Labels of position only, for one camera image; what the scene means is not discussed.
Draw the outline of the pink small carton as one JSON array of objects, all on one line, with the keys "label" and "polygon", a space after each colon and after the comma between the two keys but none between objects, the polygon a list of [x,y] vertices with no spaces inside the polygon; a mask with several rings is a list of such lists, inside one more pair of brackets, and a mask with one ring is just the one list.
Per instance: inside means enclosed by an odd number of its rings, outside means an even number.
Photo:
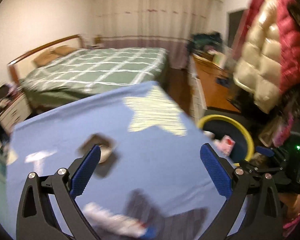
[{"label": "pink small carton", "polygon": [[215,139],[213,143],[225,156],[230,155],[235,145],[235,141],[228,135],[222,137],[221,140]]}]

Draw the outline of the brown plastic food tray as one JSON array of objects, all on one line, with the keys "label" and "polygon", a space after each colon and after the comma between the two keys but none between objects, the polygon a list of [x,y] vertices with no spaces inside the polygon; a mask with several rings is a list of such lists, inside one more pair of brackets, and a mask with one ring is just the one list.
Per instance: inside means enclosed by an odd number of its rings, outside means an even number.
[{"label": "brown plastic food tray", "polygon": [[98,148],[99,162],[95,168],[95,174],[100,178],[106,178],[116,166],[119,156],[116,153],[116,141],[104,134],[90,135],[78,148],[80,155],[85,155],[93,148]]}]

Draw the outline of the pink floral bag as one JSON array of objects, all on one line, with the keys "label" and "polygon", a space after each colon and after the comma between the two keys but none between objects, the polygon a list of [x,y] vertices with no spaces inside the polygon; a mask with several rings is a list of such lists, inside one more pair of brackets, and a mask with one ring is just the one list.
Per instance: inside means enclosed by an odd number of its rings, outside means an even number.
[{"label": "pink floral bag", "polygon": [[286,139],[289,138],[293,124],[294,118],[292,113],[288,113],[287,116],[280,117],[277,130],[273,137],[273,145],[275,147],[282,146]]}]

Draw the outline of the blue star tablecloth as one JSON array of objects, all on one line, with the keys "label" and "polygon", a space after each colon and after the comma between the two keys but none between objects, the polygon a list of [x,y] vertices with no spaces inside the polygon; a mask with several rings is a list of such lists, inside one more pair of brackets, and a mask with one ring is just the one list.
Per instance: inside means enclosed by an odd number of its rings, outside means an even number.
[{"label": "blue star tablecloth", "polygon": [[15,125],[10,148],[17,159],[7,167],[7,232],[15,236],[17,211],[25,180],[34,170],[26,157],[48,152],[42,174],[54,174],[79,157],[78,148],[92,135],[113,139],[114,151],[99,166],[78,206],[95,202],[115,214],[123,213],[134,190],[140,190],[165,216],[203,209],[199,233],[211,224],[226,198],[214,186],[200,159],[200,148],[210,140],[187,114],[177,116],[184,135],[158,126],[130,132],[133,111],[124,98],[143,98],[158,84],[153,81],[124,87],[69,103]]}]

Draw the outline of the white blue tissue pack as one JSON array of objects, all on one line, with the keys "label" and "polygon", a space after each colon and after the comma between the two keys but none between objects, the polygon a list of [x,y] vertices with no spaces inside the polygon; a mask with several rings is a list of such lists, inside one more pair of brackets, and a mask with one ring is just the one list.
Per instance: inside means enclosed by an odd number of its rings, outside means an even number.
[{"label": "white blue tissue pack", "polygon": [[83,208],[83,215],[91,225],[116,235],[139,239],[154,239],[156,237],[156,230],[146,226],[140,220],[113,214],[96,203],[86,204]]}]

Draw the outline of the orange wooden desk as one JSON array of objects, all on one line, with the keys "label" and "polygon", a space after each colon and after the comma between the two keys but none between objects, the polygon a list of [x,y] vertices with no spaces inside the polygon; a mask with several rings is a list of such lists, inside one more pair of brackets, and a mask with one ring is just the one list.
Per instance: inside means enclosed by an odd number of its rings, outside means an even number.
[{"label": "orange wooden desk", "polygon": [[201,118],[207,110],[239,113],[228,101],[229,89],[217,83],[218,78],[227,76],[226,72],[211,61],[201,59],[195,54],[191,55],[187,76],[192,96],[190,109],[195,118]]}]

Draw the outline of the white bedside cabinet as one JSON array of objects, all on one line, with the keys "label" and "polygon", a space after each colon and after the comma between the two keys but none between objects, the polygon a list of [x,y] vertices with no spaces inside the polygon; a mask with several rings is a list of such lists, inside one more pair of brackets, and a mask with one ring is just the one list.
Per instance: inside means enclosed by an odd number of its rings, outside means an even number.
[{"label": "white bedside cabinet", "polygon": [[10,135],[13,131],[13,127],[26,120],[31,113],[32,111],[25,94],[20,93],[8,107],[0,113],[0,125],[6,134]]}]

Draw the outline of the cream puffer jacket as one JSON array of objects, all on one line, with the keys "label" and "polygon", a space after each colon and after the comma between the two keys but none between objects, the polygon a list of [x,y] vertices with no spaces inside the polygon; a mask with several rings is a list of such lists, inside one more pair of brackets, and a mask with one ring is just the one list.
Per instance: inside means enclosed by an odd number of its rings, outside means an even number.
[{"label": "cream puffer jacket", "polygon": [[277,0],[251,0],[233,46],[237,60],[234,83],[252,94],[254,104],[264,113],[280,99],[281,44],[276,22]]}]

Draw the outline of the green plaid bed quilt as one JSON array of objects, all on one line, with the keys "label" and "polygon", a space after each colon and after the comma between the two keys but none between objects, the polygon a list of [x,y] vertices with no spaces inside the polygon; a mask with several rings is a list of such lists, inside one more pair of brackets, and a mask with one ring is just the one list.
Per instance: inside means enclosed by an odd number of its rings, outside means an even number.
[{"label": "green plaid bed quilt", "polygon": [[32,70],[20,85],[33,107],[55,108],[142,82],[163,85],[169,67],[164,48],[81,48]]}]

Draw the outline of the brown pillow left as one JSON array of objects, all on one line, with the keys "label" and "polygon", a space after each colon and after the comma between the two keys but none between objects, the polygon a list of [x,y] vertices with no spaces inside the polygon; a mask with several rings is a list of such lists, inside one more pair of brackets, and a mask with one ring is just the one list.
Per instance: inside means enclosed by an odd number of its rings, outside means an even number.
[{"label": "brown pillow left", "polygon": [[43,53],[41,53],[39,56],[37,56],[33,62],[37,68],[43,67],[53,60],[59,58],[58,54],[55,54],[53,51],[46,50]]}]

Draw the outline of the brown pillow right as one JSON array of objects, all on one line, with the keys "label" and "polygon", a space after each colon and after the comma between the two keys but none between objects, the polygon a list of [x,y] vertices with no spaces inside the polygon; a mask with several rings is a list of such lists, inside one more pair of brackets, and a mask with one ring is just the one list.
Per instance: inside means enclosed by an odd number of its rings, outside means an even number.
[{"label": "brown pillow right", "polygon": [[70,47],[67,45],[59,46],[53,50],[53,52],[59,56],[66,56],[74,51],[77,51],[78,48]]}]

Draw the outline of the wooden bed headboard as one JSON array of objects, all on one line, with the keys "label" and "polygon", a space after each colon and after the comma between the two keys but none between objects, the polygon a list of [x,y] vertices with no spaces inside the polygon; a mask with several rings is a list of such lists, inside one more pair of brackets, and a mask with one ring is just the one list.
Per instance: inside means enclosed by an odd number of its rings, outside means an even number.
[{"label": "wooden bed headboard", "polygon": [[26,52],[25,54],[13,59],[8,65],[7,69],[10,74],[11,80],[20,86],[20,79],[25,78],[30,72],[36,69],[34,59],[46,50],[54,50],[58,46],[67,45],[74,48],[85,48],[85,41],[79,34],[71,35],[68,37],[60,38],[58,40],[49,42],[33,50]]}]

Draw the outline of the pile of clothes on desk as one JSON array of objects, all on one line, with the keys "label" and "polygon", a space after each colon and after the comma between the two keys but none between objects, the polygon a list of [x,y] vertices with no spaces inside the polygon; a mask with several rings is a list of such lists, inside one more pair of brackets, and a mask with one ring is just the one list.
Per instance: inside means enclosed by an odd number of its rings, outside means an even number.
[{"label": "pile of clothes on desk", "polygon": [[223,51],[223,39],[221,33],[213,31],[211,33],[192,34],[187,43],[188,55],[195,51],[215,50]]}]

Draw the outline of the red puffer jacket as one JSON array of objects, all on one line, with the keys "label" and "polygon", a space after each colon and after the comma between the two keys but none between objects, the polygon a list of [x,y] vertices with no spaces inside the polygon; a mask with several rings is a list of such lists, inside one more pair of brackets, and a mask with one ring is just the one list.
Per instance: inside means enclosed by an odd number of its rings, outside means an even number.
[{"label": "red puffer jacket", "polygon": [[[252,26],[253,20],[265,0],[250,0],[240,21],[238,31],[232,44],[232,57],[238,60],[242,47]],[[284,93],[300,83],[300,27],[288,12],[289,5],[296,5],[296,0],[279,0],[279,42],[281,44],[281,80],[280,93]]]}]

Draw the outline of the striped pink white curtain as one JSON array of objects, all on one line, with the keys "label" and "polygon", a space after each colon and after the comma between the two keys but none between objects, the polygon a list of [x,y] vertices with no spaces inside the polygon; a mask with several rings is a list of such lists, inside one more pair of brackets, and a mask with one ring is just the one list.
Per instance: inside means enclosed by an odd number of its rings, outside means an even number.
[{"label": "striped pink white curtain", "polygon": [[186,67],[187,44],[207,31],[212,0],[95,0],[95,34],[110,48],[160,47]]}]

